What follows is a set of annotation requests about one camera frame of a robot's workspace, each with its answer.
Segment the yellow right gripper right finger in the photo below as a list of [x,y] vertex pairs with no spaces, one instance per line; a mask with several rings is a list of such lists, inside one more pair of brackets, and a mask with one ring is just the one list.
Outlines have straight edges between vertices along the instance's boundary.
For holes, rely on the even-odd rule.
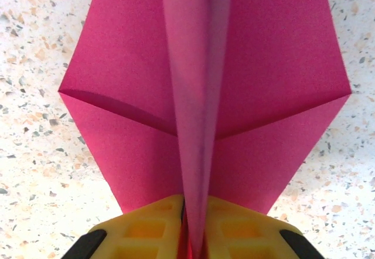
[[209,197],[204,254],[206,258],[298,258],[281,230],[302,234],[284,221]]

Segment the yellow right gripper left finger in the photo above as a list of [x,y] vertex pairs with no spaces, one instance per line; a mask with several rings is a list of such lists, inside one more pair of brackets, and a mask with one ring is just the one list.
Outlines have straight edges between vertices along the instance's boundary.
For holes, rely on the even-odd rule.
[[63,258],[185,258],[185,200],[172,195],[94,226]]

